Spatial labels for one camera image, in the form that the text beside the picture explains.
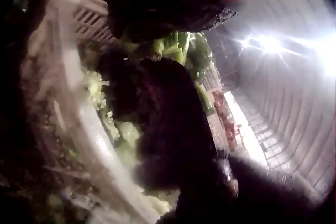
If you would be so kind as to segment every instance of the basket slot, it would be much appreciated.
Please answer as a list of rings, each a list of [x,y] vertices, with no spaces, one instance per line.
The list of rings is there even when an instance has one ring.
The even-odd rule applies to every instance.
[[[83,9],[78,13],[78,15],[75,17],[77,21],[82,21],[85,16],[89,14],[89,10]]]
[[[95,13],[89,13],[88,17],[86,17],[86,19],[84,20],[84,24],[87,24],[89,21],[91,21],[95,15]]]

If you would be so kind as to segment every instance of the dark object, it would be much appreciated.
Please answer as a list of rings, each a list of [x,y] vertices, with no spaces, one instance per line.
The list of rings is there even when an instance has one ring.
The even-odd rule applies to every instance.
[[[221,0],[104,0],[108,24],[116,38],[124,33],[134,43],[173,31],[209,30],[237,15]]]

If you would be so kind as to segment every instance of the white plastic bin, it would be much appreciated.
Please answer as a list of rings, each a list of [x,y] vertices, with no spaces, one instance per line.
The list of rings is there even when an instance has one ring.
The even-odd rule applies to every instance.
[[[28,52],[45,69],[37,98],[52,90],[59,104],[63,130],[80,152],[99,188],[102,200],[114,209],[127,211],[144,223],[155,223],[158,214],[123,168],[85,92],[77,42],[91,39],[102,49],[114,38],[106,25],[103,0],[50,0],[46,16],[32,35]]]

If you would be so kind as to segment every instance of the green vegetable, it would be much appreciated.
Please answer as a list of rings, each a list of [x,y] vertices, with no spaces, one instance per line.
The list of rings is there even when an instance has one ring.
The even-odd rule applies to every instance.
[[[117,123],[119,133],[125,139],[128,146],[135,150],[137,140],[140,137],[140,133],[138,129],[131,122],[120,122]]]
[[[170,55],[170,54],[174,54],[181,51],[181,48],[179,48],[178,44],[175,44],[171,47],[165,48],[162,52],[163,55]]]
[[[105,94],[102,92],[102,86],[108,86],[108,81],[103,81],[102,76],[95,72],[84,70],[86,73],[87,88],[90,92],[91,100],[96,108],[96,110],[101,110],[106,106]]]
[[[211,116],[215,113],[215,109],[213,108],[212,104],[210,103],[206,93],[202,89],[202,87],[199,85],[197,81],[194,81],[198,97],[202,103],[203,110],[205,112],[206,116]]]
[[[164,48],[165,48],[164,39],[163,38],[155,39],[151,45],[151,51],[153,52],[151,55],[154,56],[151,59],[154,61],[160,60]]]
[[[114,143],[120,137],[120,133],[114,124],[113,112],[108,107],[105,107],[100,110],[100,115],[104,128],[110,139],[112,139],[112,143]]]
[[[186,58],[187,58],[187,52],[189,48],[189,40],[190,40],[190,33],[189,32],[179,32],[179,46],[182,49],[182,59],[181,59],[181,65],[185,65]]]
[[[199,69],[207,69],[212,59],[211,49],[204,34],[198,32],[190,37],[187,57]]]
[[[193,81],[197,81],[199,84],[203,84],[204,79],[205,79],[205,73],[206,73],[205,70],[194,67],[194,68],[188,69],[188,72]]]

